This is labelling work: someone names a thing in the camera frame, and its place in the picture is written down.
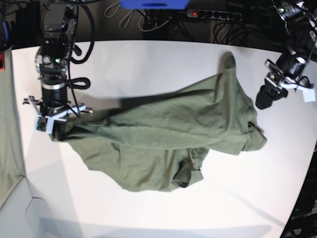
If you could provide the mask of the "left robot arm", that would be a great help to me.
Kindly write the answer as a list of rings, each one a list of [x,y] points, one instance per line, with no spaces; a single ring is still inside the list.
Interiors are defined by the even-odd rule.
[[[290,89],[302,91],[304,102],[314,102],[315,85],[304,71],[309,62],[317,60],[317,18],[302,0],[274,0],[272,5],[290,39],[276,62],[265,61],[269,72],[257,94],[256,106],[267,109],[274,101],[287,98]]]

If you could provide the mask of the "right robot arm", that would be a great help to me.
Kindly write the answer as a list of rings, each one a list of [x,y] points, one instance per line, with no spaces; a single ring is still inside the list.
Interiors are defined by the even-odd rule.
[[[24,104],[32,105],[35,112],[35,130],[45,132],[58,141],[65,138],[66,124],[70,115],[77,118],[81,113],[93,113],[84,103],[74,97],[69,101],[68,92],[86,90],[91,82],[86,77],[72,79],[70,65],[83,64],[90,57],[96,36],[93,16],[85,0],[55,0],[51,12],[44,19],[44,39],[35,55],[35,68],[41,83],[41,99],[28,96]],[[91,27],[90,45],[86,55],[80,56],[81,49],[75,44],[79,20],[79,9],[83,9]]]

